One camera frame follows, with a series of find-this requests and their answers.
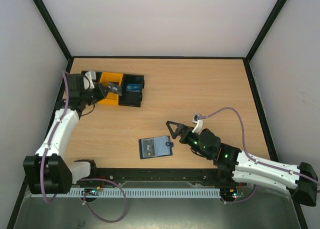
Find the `blue white credit card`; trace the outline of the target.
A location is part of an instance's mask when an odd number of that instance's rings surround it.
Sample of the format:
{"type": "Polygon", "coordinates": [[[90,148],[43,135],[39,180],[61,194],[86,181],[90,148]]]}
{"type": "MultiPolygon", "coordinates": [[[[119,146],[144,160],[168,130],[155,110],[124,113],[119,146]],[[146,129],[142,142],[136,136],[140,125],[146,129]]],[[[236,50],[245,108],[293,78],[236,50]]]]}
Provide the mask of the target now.
{"type": "Polygon", "coordinates": [[[141,91],[141,84],[138,83],[128,83],[126,85],[127,92],[140,92],[141,91]]]}

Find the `blue card holder wallet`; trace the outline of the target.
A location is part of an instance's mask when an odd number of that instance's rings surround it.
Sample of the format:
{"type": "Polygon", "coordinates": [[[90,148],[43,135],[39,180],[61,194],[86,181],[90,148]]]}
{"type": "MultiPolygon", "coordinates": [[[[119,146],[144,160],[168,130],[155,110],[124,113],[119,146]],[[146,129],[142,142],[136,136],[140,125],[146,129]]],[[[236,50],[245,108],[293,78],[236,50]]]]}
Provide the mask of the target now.
{"type": "Polygon", "coordinates": [[[153,139],[154,141],[155,157],[151,157],[151,158],[159,158],[159,157],[166,157],[166,156],[173,155],[174,143],[171,142],[171,139],[168,135],[150,137],[146,139],[153,139]]]}

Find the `black VIP credit card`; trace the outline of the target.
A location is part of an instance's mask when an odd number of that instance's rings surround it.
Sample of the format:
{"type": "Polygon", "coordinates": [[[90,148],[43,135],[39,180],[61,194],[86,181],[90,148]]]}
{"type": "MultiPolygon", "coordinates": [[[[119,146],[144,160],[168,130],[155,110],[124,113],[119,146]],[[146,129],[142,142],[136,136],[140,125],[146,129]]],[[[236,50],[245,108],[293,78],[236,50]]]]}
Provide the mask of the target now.
{"type": "Polygon", "coordinates": [[[122,86],[119,84],[116,84],[114,82],[109,82],[107,84],[107,91],[108,91],[108,93],[122,96],[122,86]]]}

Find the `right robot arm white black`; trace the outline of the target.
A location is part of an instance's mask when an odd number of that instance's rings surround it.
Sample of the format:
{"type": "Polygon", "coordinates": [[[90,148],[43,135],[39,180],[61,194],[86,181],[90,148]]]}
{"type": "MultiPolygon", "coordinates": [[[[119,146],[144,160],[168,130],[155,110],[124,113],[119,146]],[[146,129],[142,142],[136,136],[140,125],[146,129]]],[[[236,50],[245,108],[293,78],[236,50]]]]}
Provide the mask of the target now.
{"type": "Polygon", "coordinates": [[[173,121],[167,121],[166,126],[173,139],[179,138],[194,154],[213,162],[222,184],[253,184],[289,195],[301,205],[316,206],[319,180],[309,163],[286,164],[255,156],[222,143],[207,128],[200,130],[173,121]]]}

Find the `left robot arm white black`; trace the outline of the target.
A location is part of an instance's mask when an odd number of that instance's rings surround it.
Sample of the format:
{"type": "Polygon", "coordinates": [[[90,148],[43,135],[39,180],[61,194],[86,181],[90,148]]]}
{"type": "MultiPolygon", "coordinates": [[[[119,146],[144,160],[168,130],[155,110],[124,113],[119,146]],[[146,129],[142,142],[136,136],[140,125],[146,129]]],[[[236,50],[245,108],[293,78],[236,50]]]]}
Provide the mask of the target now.
{"type": "Polygon", "coordinates": [[[99,82],[96,71],[62,75],[65,91],[55,104],[53,123],[35,155],[23,161],[28,187],[34,195],[66,194],[73,184],[90,177],[96,167],[90,159],[67,165],[65,152],[86,107],[104,100],[110,89],[99,82]]]}

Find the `black card in holder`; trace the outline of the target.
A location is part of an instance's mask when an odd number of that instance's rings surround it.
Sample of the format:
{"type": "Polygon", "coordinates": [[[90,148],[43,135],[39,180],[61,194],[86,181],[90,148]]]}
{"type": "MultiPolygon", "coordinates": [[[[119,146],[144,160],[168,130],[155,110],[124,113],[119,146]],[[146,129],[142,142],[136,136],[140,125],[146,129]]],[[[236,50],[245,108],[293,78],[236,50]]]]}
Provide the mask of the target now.
{"type": "Polygon", "coordinates": [[[140,159],[153,158],[156,156],[153,138],[139,139],[138,142],[140,159]]]}

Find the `yellow middle bin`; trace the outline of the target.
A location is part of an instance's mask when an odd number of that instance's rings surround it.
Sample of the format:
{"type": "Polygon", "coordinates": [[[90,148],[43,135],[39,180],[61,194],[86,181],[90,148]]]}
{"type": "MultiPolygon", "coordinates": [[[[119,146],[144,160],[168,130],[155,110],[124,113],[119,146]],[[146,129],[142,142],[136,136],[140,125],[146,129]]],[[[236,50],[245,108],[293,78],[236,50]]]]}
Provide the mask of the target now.
{"type": "MultiPolygon", "coordinates": [[[[121,86],[123,81],[123,75],[124,75],[123,73],[104,71],[101,73],[99,82],[105,87],[108,86],[109,83],[113,83],[121,86]]],[[[119,104],[119,95],[109,92],[106,98],[99,101],[98,104],[117,106],[119,104]]]]}

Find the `left black bin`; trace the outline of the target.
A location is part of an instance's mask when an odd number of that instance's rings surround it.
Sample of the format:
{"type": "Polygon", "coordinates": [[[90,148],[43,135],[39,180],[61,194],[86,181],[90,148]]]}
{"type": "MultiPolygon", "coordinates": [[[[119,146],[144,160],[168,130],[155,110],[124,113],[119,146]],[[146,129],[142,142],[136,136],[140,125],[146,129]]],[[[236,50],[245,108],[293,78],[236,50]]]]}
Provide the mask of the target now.
{"type": "MultiPolygon", "coordinates": [[[[83,77],[83,81],[84,81],[84,74],[86,73],[87,71],[82,71],[81,74],[82,74],[82,77],[83,77]]],[[[94,81],[94,84],[96,85],[97,83],[100,82],[100,79],[101,79],[101,76],[102,76],[102,72],[100,71],[94,71],[96,72],[96,80],[94,81]]]]}

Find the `black bin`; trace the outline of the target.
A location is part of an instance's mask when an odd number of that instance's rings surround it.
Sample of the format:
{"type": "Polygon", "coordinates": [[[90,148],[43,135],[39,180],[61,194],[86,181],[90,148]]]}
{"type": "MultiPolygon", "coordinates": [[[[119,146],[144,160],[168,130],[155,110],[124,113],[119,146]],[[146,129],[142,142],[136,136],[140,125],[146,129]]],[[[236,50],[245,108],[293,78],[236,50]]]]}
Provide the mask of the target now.
{"type": "MultiPolygon", "coordinates": [[[[84,81],[84,74],[86,73],[87,71],[82,71],[81,74],[82,74],[82,77],[83,77],[83,81],[84,81]]],[[[101,79],[101,76],[102,76],[102,72],[100,71],[94,71],[96,72],[96,80],[94,81],[94,84],[96,85],[97,83],[100,82],[100,79],[101,79]]]]}
{"type": "Polygon", "coordinates": [[[145,77],[138,74],[123,74],[122,95],[118,97],[119,106],[141,107],[145,77]]]}

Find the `right black bin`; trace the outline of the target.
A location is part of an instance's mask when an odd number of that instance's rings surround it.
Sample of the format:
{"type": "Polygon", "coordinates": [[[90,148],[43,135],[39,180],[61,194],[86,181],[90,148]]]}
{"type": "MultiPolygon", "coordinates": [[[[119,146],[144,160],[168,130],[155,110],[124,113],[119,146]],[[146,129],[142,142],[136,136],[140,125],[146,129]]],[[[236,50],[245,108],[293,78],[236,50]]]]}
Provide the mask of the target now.
{"type": "Polygon", "coordinates": [[[123,74],[122,95],[118,97],[119,106],[141,107],[145,77],[138,74],[123,74]]]}

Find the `grey metal sheet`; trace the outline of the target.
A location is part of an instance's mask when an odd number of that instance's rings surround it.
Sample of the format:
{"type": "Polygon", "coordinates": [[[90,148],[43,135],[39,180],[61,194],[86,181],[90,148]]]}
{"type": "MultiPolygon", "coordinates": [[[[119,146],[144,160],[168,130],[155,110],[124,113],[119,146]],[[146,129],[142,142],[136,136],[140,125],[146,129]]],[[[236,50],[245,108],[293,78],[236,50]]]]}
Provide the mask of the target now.
{"type": "MultiPolygon", "coordinates": [[[[96,189],[100,181],[72,188],[96,189]]],[[[127,181],[133,189],[217,189],[186,181],[127,181]]],[[[46,203],[26,189],[14,229],[298,229],[293,201],[261,186],[247,186],[231,202],[220,198],[55,197],[46,203]]]]}

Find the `black aluminium frame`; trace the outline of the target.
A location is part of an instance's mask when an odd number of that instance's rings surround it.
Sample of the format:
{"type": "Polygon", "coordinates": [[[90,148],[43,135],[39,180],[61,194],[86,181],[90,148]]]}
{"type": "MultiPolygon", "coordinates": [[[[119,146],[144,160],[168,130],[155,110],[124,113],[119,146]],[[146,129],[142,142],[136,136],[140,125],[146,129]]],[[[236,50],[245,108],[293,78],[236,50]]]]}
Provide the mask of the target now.
{"type": "MultiPolygon", "coordinates": [[[[274,146],[274,142],[271,137],[270,129],[266,120],[265,110],[263,109],[262,101],[260,96],[258,95],[258,89],[256,82],[254,81],[253,72],[250,66],[250,61],[253,59],[255,53],[257,52],[258,48],[262,44],[264,38],[266,37],[267,33],[269,32],[270,28],[272,27],[274,21],[276,20],[277,16],[281,12],[283,6],[286,4],[287,0],[277,0],[275,5],[273,6],[268,18],[266,19],[263,27],[261,28],[258,36],[256,37],[254,43],[252,44],[248,54],[245,57],[235,57],[235,56],[133,56],[133,55],[106,55],[106,56],[72,56],[61,36],[59,33],[58,28],[56,27],[49,11],[47,10],[45,3],[43,0],[32,0],[34,5],[37,7],[37,10],[41,14],[43,20],[45,21],[47,27],[49,28],[51,34],[53,35],[54,39],[56,40],[60,50],[62,51],[63,55],[67,59],[67,69],[68,72],[71,70],[71,66],[74,62],[75,58],[97,58],[97,59],[211,59],[211,60],[243,60],[245,71],[247,74],[247,78],[249,81],[251,93],[254,99],[255,107],[257,110],[257,114],[260,120],[260,124],[262,126],[262,131],[264,134],[264,138],[266,141],[267,149],[271,159],[278,160],[278,155],[274,146]]],[[[22,186],[18,193],[15,205],[13,207],[7,229],[14,229],[14,226],[17,224],[17,218],[22,206],[23,196],[27,189],[27,180],[26,178],[23,179],[22,186]]],[[[295,213],[297,216],[297,220],[299,222],[301,229],[308,229],[308,225],[306,219],[304,217],[301,205],[297,202],[293,202],[293,206],[295,209],[295,213]]]]}

